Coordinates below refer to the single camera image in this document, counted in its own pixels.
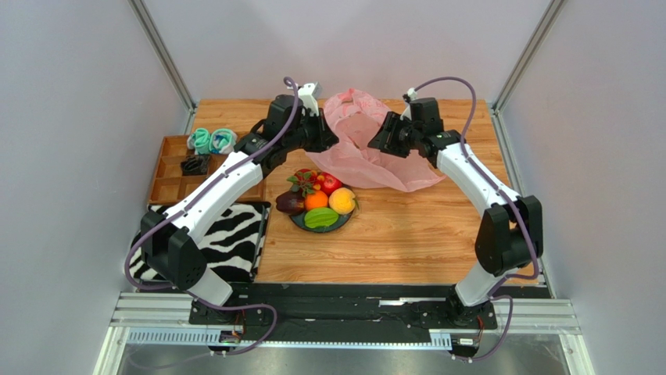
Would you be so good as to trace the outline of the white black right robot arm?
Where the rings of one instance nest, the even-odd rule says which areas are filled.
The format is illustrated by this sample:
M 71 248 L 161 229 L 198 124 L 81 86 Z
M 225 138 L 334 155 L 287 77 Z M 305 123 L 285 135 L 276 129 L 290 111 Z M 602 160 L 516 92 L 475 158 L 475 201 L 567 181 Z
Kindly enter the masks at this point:
M 472 307 L 487 302 L 506 280 L 542 254 L 542 205 L 503 184 L 472 152 L 464 136 L 445 130 L 434 98 L 415 99 L 402 114 L 387 112 L 370 148 L 406 158 L 412 151 L 452 180 L 478 211 L 477 262 L 455 285 L 453 299 Z

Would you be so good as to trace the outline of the red berry sprig with leaves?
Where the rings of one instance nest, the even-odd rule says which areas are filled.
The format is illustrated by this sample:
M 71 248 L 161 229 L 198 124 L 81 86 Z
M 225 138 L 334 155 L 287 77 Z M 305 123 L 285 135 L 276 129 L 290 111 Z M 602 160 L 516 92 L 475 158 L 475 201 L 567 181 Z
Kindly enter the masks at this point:
M 291 183 L 290 192 L 301 194 L 303 197 L 321 190 L 323 177 L 316 170 L 300 169 L 287 178 Z

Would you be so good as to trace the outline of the dark round plate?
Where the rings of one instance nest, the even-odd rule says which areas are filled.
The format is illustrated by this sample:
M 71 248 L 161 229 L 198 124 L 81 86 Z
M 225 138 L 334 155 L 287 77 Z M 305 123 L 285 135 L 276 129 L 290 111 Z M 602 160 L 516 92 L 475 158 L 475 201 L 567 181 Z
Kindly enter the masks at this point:
M 298 215 L 290 216 L 290 221 L 300 228 L 311 233 L 325 234 L 344 227 L 353 217 L 358 209 L 358 203 L 354 203 L 354 208 L 345 214 L 337 213 L 330 207 L 317 208 L 315 213 L 308 211 L 302 212 Z

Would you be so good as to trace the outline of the red apple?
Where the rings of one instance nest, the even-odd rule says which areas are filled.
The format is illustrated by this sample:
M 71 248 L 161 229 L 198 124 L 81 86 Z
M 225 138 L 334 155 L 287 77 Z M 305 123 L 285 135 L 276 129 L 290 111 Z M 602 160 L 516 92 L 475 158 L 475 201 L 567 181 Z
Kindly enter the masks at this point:
M 320 185 L 320 190 L 327 196 L 330 196 L 334 191 L 343 187 L 343 183 L 330 173 L 321 172 L 317 177 Z

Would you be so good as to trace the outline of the orange fruit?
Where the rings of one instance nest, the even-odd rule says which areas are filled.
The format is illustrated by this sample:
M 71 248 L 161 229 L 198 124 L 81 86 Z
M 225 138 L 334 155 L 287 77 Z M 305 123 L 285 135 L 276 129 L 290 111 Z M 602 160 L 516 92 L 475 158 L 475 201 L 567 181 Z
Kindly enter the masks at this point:
M 304 206 L 306 211 L 325 208 L 328 206 L 328 196 L 322 191 L 315 191 L 312 194 L 306 195 Z

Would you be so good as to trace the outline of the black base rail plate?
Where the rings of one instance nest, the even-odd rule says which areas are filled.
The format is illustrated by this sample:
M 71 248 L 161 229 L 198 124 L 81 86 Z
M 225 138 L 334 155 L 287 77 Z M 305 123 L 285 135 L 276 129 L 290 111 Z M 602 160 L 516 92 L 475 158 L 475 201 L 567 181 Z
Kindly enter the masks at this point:
M 270 284 L 234 283 L 221 312 L 191 304 L 188 322 L 235 326 L 244 339 L 269 334 L 271 341 L 420 344 L 430 330 L 479 330 L 498 327 L 488 302 L 464 308 L 449 301 L 453 287 L 428 284 Z

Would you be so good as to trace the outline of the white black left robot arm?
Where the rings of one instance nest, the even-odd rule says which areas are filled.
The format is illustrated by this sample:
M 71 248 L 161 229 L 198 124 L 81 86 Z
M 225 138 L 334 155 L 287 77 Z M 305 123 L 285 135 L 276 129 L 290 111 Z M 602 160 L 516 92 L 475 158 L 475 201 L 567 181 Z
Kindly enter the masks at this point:
M 149 211 L 141 219 L 141 237 L 133 246 L 144 263 L 180 291 L 204 305 L 223 307 L 231 285 L 207 266 L 197 244 L 222 213 L 259 184 L 295 150 L 325 152 L 338 143 L 306 87 L 295 95 L 279 95 L 267 117 L 242 137 L 235 150 L 190 195 L 162 214 Z

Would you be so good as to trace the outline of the yellow peach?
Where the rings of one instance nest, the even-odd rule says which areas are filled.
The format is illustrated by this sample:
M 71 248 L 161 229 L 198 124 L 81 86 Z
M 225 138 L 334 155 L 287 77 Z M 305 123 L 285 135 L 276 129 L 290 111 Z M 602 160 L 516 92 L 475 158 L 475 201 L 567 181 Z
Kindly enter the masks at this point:
M 328 206 L 339 215 L 350 214 L 357 206 L 356 195 L 347 187 L 341 187 L 330 194 Z

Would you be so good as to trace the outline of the teal white rolled sock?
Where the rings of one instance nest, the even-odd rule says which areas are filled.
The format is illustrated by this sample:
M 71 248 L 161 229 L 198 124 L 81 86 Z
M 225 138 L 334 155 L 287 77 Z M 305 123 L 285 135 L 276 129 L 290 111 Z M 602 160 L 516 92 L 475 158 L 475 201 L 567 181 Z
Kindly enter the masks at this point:
M 220 128 L 213 131 L 209 140 L 209 153 L 214 155 L 228 155 L 233 152 L 238 135 L 230 129 Z

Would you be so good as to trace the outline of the dark purple fruit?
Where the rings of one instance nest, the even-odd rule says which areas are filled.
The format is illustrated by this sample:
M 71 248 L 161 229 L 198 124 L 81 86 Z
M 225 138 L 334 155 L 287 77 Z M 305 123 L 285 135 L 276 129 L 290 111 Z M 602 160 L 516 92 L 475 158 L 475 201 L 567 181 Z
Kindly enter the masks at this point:
M 276 210 L 290 216 L 303 213 L 305 208 L 305 198 L 300 192 L 286 191 L 276 197 Z

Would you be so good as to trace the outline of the black rolled sock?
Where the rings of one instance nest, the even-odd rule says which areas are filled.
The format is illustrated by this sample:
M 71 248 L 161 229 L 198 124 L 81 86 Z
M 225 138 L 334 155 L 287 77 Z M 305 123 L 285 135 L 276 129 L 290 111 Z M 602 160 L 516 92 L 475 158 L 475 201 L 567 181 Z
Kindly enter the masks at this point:
M 186 176 L 207 175 L 210 155 L 188 155 L 180 163 L 181 173 Z

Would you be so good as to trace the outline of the zebra pattern cloth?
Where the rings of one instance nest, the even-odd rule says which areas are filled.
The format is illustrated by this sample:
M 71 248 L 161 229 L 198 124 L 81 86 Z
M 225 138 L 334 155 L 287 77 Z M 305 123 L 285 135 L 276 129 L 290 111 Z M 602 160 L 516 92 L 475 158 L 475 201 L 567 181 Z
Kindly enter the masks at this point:
M 269 202 L 242 202 L 221 214 L 197 243 L 208 268 L 229 282 L 254 282 L 271 208 Z

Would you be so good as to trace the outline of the pink plastic bag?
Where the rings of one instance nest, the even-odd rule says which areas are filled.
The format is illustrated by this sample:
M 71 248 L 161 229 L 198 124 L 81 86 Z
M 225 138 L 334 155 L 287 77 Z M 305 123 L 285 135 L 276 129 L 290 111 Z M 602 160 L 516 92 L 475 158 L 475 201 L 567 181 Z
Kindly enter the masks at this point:
M 326 152 L 306 156 L 319 170 L 354 188 L 413 192 L 445 180 L 415 151 L 403 159 L 368 146 L 389 111 L 379 99 L 353 88 L 330 97 L 323 112 L 338 143 Z

